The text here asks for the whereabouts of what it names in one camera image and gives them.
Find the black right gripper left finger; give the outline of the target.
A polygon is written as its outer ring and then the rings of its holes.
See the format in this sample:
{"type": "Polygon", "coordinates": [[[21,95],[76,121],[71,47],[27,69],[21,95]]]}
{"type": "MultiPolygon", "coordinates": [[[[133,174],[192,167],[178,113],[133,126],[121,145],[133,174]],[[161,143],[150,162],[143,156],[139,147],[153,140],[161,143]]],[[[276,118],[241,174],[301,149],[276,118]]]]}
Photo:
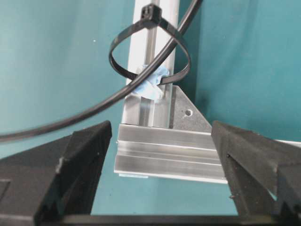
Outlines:
{"type": "Polygon", "coordinates": [[[90,214],[111,136],[104,121],[1,159],[1,225],[90,214]]]}

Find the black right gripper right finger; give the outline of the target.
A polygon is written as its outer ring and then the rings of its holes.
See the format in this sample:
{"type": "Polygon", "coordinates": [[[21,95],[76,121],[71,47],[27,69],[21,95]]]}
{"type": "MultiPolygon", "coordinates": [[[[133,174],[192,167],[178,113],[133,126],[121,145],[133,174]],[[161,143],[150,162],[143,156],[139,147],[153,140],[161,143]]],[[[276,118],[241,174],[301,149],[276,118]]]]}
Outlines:
{"type": "Polygon", "coordinates": [[[301,146],[214,121],[211,132],[238,225],[301,223],[301,146]]]}

